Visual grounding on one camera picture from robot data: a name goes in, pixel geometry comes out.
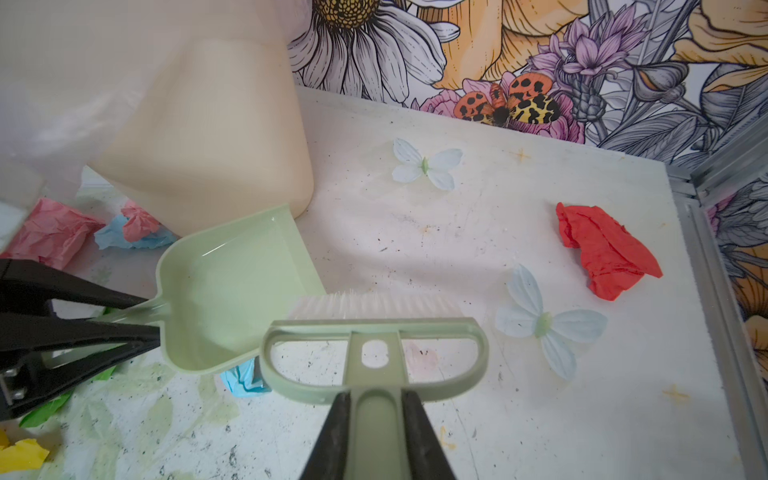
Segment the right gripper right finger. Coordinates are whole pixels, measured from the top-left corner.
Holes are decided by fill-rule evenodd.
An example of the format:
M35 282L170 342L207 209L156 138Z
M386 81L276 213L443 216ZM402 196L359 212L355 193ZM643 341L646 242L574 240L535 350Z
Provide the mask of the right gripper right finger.
M404 390L402 407L411 478L456 480L418 394Z

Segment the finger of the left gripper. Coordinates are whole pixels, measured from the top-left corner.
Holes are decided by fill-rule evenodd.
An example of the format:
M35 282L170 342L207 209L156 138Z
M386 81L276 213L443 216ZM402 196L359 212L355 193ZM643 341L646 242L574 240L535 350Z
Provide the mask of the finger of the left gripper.
M1 315L1 418L19 418L160 346L154 326Z
M52 300L117 309L145 302L32 260L1 260L2 310L44 310Z

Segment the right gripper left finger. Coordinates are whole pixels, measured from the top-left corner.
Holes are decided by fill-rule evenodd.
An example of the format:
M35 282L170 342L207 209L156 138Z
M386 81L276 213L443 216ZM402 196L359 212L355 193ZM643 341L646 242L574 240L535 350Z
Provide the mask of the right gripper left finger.
M339 393L328 412L300 480L342 480L352 418L351 394Z

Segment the green hand brush white bristles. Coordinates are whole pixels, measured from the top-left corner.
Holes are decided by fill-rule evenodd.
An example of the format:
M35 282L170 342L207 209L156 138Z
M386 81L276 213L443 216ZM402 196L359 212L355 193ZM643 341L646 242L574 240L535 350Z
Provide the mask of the green hand brush white bristles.
M476 358L467 371L440 382L413 383L407 370L406 340L465 340ZM343 341L346 357L338 385L292 380L274 366L278 344ZM285 320L275 321L262 338L260 369L266 383L291 400L331 405L351 394L352 418L343 479L412 479L405 439L402 392L427 402L451 399L483 378L489 361L486 334L441 295L350 294L304 297Z

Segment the green plastic dustpan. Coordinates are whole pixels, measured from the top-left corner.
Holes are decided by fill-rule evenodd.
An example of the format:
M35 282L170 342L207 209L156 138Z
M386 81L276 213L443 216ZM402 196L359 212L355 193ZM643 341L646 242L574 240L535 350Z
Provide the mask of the green plastic dustpan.
M258 356L272 322L325 292L286 205L183 237L161 256L156 283L153 299L99 320L158 328L165 361L196 375Z

